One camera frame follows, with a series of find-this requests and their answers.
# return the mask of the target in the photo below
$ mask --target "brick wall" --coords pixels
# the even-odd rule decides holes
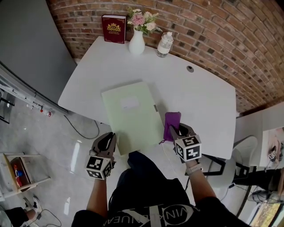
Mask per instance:
[[[284,101],[284,12],[275,0],[48,0],[57,28],[74,58],[102,35],[103,14],[126,15],[127,6],[160,14],[172,31],[171,53],[236,88],[243,113]],[[127,40],[132,31],[127,31]],[[160,33],[144,36],[156,47]]]

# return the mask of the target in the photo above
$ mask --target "purple phone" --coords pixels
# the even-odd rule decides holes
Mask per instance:
[[[164,140],[173,142],[174,139],[170,133],[170,126],[172,125],[176,129],[179,128],[179,123],[181,121],[181,113],[180,112],[167,112],[165,114],[165,131],[164,131]]]

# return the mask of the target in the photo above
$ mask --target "wristband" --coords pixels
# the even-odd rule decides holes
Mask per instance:
[[[201,169],[202,170],[202,165],[201,164],[197,164],[194,165],[193,167],[189,167],[186,169],[186,173],[189,176],[190,174],[194,173],[195,171]]]

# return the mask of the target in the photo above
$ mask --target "light green notebook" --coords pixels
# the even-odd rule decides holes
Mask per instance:
[[[121,155],[163,140],[164,125],[145,82],[109,90],[102,96]]]

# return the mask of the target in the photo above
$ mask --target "gold emblem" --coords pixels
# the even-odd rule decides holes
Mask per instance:
[[[121,31],[121,28],[119,25],[116,25],[115,23],[111,23],[110,25],[107,25],[107,30],[109,31]]]

